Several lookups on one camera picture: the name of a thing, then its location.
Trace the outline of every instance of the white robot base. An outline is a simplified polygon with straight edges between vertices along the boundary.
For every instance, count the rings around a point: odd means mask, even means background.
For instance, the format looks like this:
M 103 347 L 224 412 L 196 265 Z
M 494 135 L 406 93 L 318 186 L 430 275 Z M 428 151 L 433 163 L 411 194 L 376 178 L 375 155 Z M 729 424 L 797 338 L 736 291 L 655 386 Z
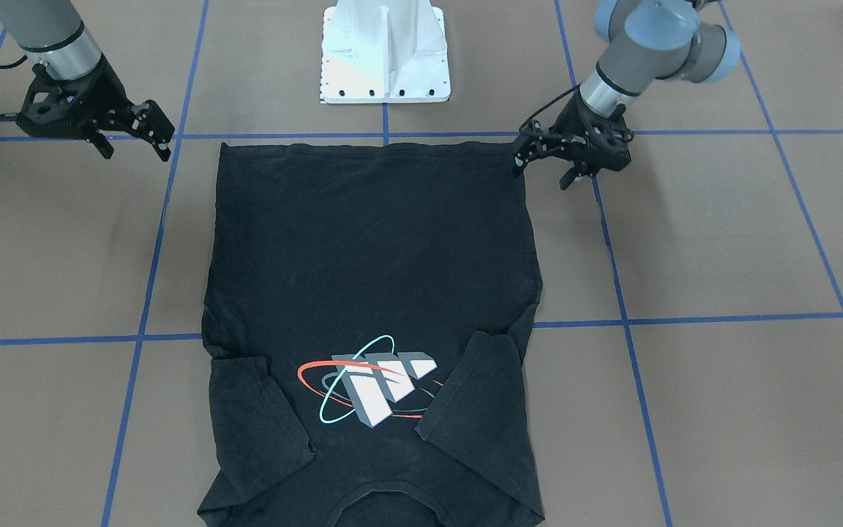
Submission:
M 323 26 L 322 103 L 451 97 L 444 12 L 429 0 L 340 0 Z

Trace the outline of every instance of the printed logo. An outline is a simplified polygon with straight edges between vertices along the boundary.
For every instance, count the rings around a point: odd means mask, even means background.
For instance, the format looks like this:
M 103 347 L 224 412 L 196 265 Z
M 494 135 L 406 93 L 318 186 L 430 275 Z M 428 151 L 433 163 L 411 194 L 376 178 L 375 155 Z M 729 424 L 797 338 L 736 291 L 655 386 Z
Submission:
M 391 348 L 388 353 L 365 354 L 372 345 L 381 340 L 389 340 Z M 305 371 L 314 367 L 336 367 L 337 373 L 328 373 L 321 378 L 321 386 L 325 391 L 308 384 L 304 380 Z M 438 364 L 428 354 L 421 351 L 403 351 L 395 353 L 395 339 L 388 334 L 371 340 L 353 356 L 331 356 L 331 360 L 319 360 L 301 365 L 298 368 L 298 380 L 312 392 L 324 397 L 318 417 L 325 425 L 337 423 L 351 414 L 357 414 L 362 424 L 375 427 L 388 417 L 402 417 L 421 419 L 427 408 L 417 410 L 394 410 L 391 404 L 404 400 L 408 394 L 416 390 L 415 381 L 438 368 Z M 341 394 L 335 389 L 342 384 L 347 393 Z M 431 398 L 435 395 L 424 388 L 417 388 Z M 328 418 L 326 416 L 327 403 L 336 403 L 351 408 L 342 416 Z

